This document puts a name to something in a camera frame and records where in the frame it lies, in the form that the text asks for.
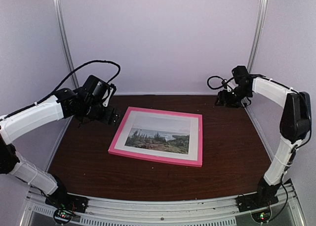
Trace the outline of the landscape photo print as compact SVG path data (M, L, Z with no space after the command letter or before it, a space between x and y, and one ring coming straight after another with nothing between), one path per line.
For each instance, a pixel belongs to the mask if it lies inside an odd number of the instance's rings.
M162 152L188 154L190 127L190 120L136 117L124 145Z

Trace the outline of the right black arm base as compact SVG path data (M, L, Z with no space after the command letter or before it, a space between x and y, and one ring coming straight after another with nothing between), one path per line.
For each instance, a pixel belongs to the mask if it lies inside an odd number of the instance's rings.
M278 203L277 191L280 187L281 183L269 185L262 177L259 180L255 193L239 195L236 198L239 212L251 211Z

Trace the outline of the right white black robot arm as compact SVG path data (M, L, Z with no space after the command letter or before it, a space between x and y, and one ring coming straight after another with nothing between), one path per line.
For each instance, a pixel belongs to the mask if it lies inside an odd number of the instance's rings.
M280 142L272 163L260 179L253 203L265 206L282 184L286 171L293 164L296 152L307 144L312 135L311 101L307 92L298 92L261 74L250 74L245 66L232 70L232 77L221 81L216 106L247 107L243 99L259 94L282 107L279 131Z

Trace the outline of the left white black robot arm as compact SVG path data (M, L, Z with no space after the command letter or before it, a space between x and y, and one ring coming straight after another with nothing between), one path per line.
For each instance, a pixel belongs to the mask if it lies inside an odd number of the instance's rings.
M39 169L18 153L13 142L19 137L48 123L75 117L114 125L119 115L109 105L117 88L90 75L82 87L75 90L62 88L53 91L43 101L36 102L22 111L0 118L0 172L10 174L28 185L36 187L60 208L71 204L71 197L62 190L56 177Z

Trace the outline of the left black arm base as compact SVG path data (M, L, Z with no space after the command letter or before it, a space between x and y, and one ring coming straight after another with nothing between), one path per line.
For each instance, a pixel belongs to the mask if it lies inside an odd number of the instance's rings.
M56 178L56 181L57 189L51 194L40 190L42 196L46 198L45 203L54 206L56 209L85 213L88 206L88 198L69 194L61 180Z

